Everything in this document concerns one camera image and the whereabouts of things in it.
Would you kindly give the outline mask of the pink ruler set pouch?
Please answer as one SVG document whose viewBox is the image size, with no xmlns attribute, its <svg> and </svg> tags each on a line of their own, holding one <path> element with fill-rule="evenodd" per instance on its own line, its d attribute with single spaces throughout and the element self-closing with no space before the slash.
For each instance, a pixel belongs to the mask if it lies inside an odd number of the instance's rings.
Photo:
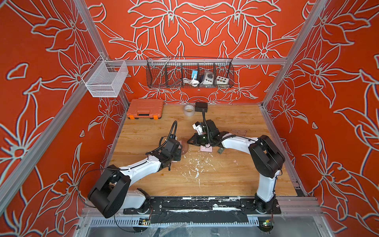
<svg viewBox="0 0 379 237">
<path fill-rule="evenodd" d="M 212 153 L 213 152 L 213 147 L 212 146 L 201 146 L 200 147 L 200 151 L 201 152 L 208 152 L 208 153 Z"/>
</svg>

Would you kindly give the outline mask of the pink tinted protractor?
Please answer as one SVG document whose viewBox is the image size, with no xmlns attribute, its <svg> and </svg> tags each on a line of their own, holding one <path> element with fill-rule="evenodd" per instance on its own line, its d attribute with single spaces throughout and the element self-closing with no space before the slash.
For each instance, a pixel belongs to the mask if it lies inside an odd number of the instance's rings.
<svg viewBox="0 0 379 237">
<path fill-rule="evenodd" d="M 183 156 L 184 154 L 188 152 L 189 144 L 184 140 L 180 140 L 179 142 L 181 144 L 181 155 Z"/>
</svg>

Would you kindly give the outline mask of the clear triangle ruler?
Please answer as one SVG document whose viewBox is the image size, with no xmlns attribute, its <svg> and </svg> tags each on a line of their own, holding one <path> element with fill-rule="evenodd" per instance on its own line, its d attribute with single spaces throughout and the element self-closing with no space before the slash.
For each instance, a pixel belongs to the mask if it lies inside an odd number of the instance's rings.
<svg viewBox="0 0 379 237">
<path fill-rule="evenodd" d="M 233 129 L 231 130 L 231 133 L 237 136 L 246 136 L 247 130 L 241 130 L 241 129 Z"/>
</svg>

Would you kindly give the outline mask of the pink banknote bundle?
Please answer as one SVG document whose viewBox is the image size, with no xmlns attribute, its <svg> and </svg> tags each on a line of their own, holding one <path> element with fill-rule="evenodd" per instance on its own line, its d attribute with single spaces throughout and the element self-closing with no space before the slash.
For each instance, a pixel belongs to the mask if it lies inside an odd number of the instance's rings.
<svg viewBox="0 0 379 237">
<path fill-rule="evenodd" d="M 183 142 L 182 138 L 179 138 L 179 137 L 176 136 L 175 140 L 179 142 L 180 148 L 183 149 L 184 148 L 184 142 Z"/>
</svg>

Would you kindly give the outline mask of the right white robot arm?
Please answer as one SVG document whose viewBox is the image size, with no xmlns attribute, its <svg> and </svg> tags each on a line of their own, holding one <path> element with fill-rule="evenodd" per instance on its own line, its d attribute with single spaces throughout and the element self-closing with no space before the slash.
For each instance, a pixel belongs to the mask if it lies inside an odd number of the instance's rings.
<svg viewBox="0 0 379 237">
<path fill-rule="evenodd" d="M 275 200 L 277 177 L 281 174 L 285 158 L 274 142 L 266 135 L 243 137 L 227 131 L 220 132 L 212 120 L 192 125 L 195 133 L 188 144 L 234 149 L 251 155 L 259 172 L 259 185 L 254 196 L 254 207 L 258 213 L 272 211 Z"/>
</svg>

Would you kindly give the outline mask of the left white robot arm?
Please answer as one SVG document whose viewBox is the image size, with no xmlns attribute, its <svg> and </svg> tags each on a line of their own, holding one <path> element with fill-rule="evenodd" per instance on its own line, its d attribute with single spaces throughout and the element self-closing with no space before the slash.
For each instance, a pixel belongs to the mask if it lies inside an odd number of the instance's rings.
<svg viewBox="0 0 379 237">
<path fill-rule="evenodd" d="M 150 209 L 151 196 L 140 188 L 132 191 L 129 188 L 146 176 L 170 168 L 173 162 L 181 160 L 181 155 L 181 143 L 170 138 L 137 163 L 121 168 L 108 166 L 92 187 L 88 199 L 105 218 L 114 216 L 121 209 L 146 213 Z"/>
</svg>

